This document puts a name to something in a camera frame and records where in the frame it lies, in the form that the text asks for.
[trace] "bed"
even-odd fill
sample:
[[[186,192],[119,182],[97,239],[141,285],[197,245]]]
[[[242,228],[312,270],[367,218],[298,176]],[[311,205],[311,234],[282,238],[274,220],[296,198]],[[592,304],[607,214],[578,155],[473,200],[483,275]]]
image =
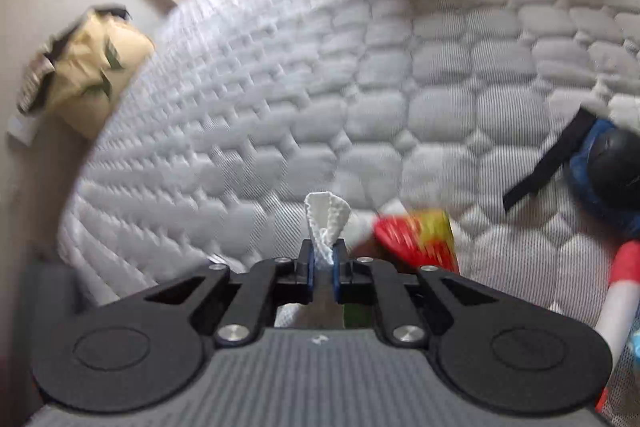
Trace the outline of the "bed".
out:
[[[330,190],[358,219],[446,209],[463,275],[595,324],[619,239],[560,173],[508,215],[502,194],[580,104],[640,126],[640,0],[188,0],[157,42],[62,217],[96,303],[295,257]],[[617,425],[640,421],[630,367]]]

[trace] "screw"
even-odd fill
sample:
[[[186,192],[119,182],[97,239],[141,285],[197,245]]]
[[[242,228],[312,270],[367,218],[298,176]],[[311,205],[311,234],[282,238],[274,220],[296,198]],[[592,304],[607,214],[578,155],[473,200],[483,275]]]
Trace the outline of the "screw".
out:
[[[394,338],[400,342],[417,342],[424,338],[424,330],[418,326],[400,326],[394,330]]]
[[[249,330],[240,324],[229,324],[218,330],[218,336],[227,342],[240,342],[249,336]]]

